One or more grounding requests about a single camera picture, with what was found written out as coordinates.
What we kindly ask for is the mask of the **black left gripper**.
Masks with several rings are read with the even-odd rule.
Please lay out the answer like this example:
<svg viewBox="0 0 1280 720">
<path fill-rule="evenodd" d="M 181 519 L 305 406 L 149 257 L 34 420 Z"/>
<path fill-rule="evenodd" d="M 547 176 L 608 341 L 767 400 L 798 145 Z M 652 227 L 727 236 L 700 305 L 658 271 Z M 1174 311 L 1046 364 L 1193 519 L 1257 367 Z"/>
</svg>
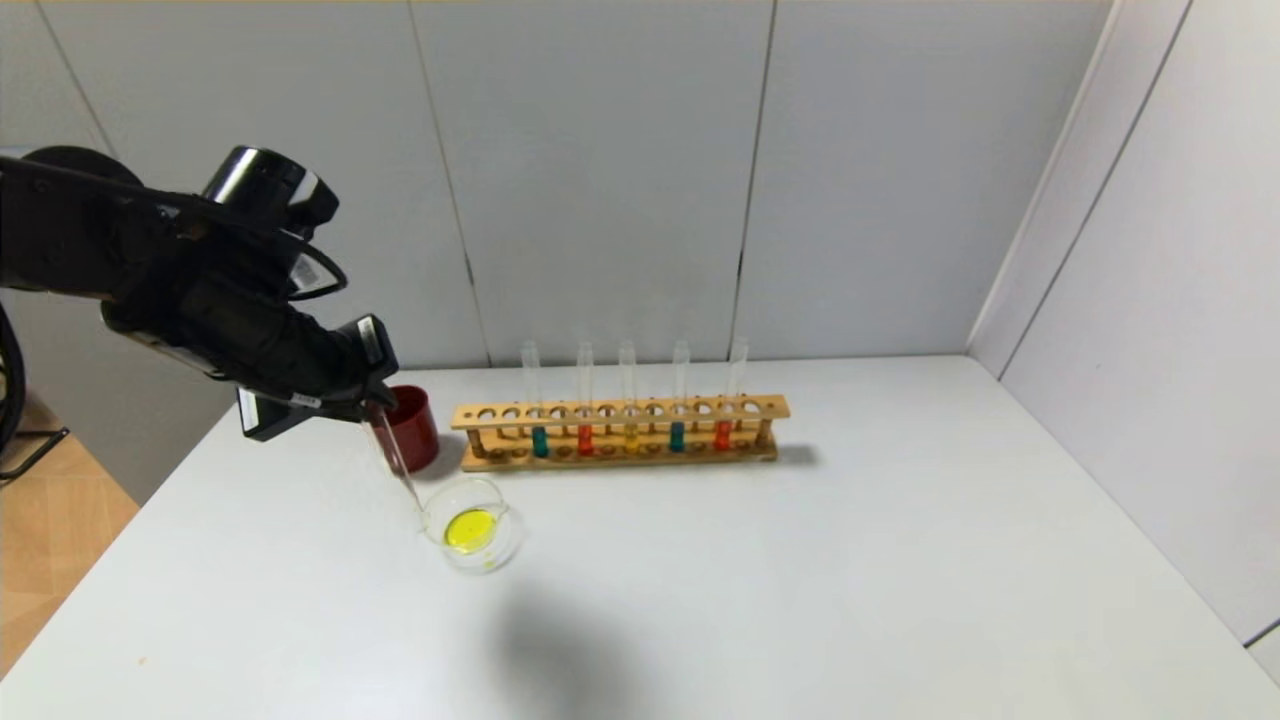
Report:
<svg viewBox="0 0 1280 720">
<path fill-rule="evenodd" d="M 358 410 L 358 421 L 372 423 L 398 407 L 387 383 L 398 369 L 376 316 L 328 331 L 306 313 L 291 313 L 271 347 L 271 398 L 306 410 Z"/>
</svg>

